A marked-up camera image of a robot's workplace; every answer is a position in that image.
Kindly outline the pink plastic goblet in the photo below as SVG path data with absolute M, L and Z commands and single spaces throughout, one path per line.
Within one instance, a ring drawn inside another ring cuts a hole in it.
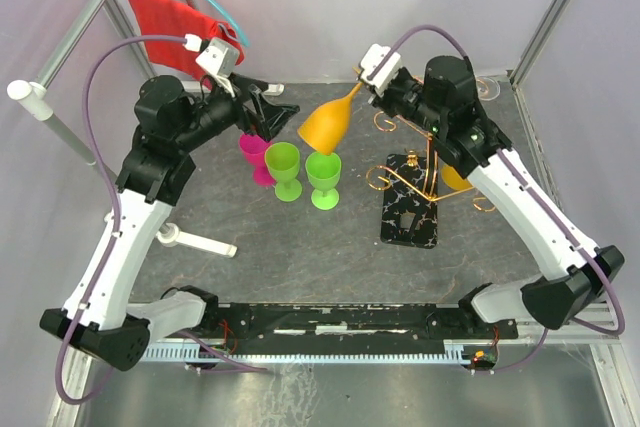
M 238 146 L 247 162 L 253 167 L 253 181 L 260 186 L 273 186 L 276 181 L 265 162 L 265 153 L 271 143 L 257 135 L 243 134 L 238 140 Z

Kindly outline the green plastic goblet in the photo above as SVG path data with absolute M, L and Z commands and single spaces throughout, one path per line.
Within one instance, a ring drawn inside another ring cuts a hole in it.
M 283 202 L 293 202 L 302 194 L 302 185 L 297 179 L 300 171 L 300 152 L 289 142 L 276 142 L 265 152 L 265 163 L 269 174 L 276 181 L 275 195 Z
M 309 183 L 313 187 L 312 204 L 320 210 L 335 208 L 340 200 L 336 187 L 340 181 L 342 162 L 336 153 L 312 153 L 305 162 Z

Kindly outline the orange plastic goblet front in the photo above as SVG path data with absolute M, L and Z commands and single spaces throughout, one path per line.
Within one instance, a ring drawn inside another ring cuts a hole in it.
M 317 107 L 298 128 L 298 136 L 315 152 L 332 154 L 347 134 L 353 100 L 361 87 L 357 80 L 345 96 Z

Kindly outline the orange plastic goblet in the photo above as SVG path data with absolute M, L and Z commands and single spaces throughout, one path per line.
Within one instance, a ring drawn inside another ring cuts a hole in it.
M 361 87 L 357 80 L 345 96 L 317 107 L 298 128 L 298 136 L 315 152 L 332 154 L 347 134 L 353 100 Z
M 451 166 L 444 165 L 440 171 L 442 181 L 453 191 L 462 192 L 473 189 L 473 185 Z

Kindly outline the clear champagne flute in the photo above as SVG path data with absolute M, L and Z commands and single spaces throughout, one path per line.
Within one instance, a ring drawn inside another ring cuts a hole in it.
M 476 77 L 476 89 L 478 92 L 478 97 L 482 101 L 495 100 L 501 93 L 499 82 L 492 77 L 486 76 Z

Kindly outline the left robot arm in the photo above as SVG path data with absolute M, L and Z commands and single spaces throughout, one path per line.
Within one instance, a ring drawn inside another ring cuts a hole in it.
M 41 328 L 119 371 L 133 368 L 149 344 L 181 330 L 215 334 L 216 295 L 186 286 L 133 305 L 135 279 L 196 169 L 192 151 L 230 127 L 271 141 L 299 110 L 272 103 L 247 80 L 202 96 L 171 75 L 146 81 L 134 106 L 132 148 L 110 184 L 115 208 L 81 281 L 63 307 L 44 311 Z

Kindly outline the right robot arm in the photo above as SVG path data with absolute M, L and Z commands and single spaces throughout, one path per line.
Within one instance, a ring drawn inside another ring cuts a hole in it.
M 624 263 L 615 246 L 600 247 L 577 228 L 529 174 L 510 139 L 492 121 L 479 98 L 467 56 L 437 56 L 423 81 L 402 65 L 398 53 L 372 45 L 360 62 L 361 81 L 372 103 L 387 116 L 400 116 L 431 134 L 439 157 L 479 190 L 502 214 L 531 252 L 540 274 L 476 291 L 457 314 L 459 329 L 478 338 L 494 322 L 527 315 L 547 329 L 574 322 L 618 336 L 625 328 L 617 300 L 616 327 L 579 318 L 602 294 Z

